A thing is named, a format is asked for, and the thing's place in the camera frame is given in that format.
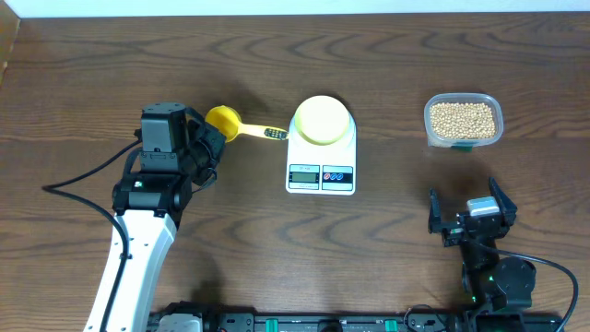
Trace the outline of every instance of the wooden table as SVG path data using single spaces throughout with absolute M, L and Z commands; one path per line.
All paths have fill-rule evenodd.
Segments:
M 289 195 L 287 144 L 240 137 L 191 201 L 154 309 L 193 300 L 259 311 L 452 308 L 458 248 L 427 232 L 428 189 L 451 206 L 497 178 L 519 219 L 502 249 L 555 260 L 580 281 L 569 331 L 590 314 L 590 14 L 26 19 L 0 90 L 0 329 L 79 331 L 111 226 L 41 191 L 133 139 L 140 109 L 226 104 L 287 127 L 339 96 L 359 129 L 352 197 Z M 497 144 L 429 148 L 423 107 L 443 92 L 501 104 Z M 123 161 L 70 191 L 111 206 Z M 537 265 L 534 311 L 564 314 L 572 285 Z

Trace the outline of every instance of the scale label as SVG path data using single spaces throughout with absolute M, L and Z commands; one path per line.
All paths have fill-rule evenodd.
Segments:
M 290 165 L 289 189 L 320 189 L 320 165 Z
M 352 191 L 353 169 L 350 166 L 324 166 L 322 190 Z

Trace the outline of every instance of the plastic container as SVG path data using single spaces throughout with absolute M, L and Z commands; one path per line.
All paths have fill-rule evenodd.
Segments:
M 496 126 L 496 135 L 492 138 L 477 139 L 457 139 L 444 138 L 436 135 L 432 129 L 431 106 L 442 102 L 459 102 L 459 103 L 481 103 L 491 108 L 494 124 Z M 426 125 L 426 134 L 428 135 L 428 145 L 434 147 L 481 147 L 496 143 L 504 132 L 504 120 L 502 119 L 502 109 L 500 104 L 491 96 L 482 93 L 443 93 L 432 97 L 424 106 L 424 124 Z

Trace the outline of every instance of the white wall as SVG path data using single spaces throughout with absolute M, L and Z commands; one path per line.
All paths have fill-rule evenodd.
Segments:
M 21 18 L 590 11 L 590 0 L 6 0 L 6 2 Z

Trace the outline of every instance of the digital kitchen scale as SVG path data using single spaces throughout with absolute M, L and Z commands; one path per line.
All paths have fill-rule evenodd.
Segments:
M 327 96 L 302 103 L 289 125 L 287 191 L 352 195 L 356 167 L 357 128 L 346 107 Z

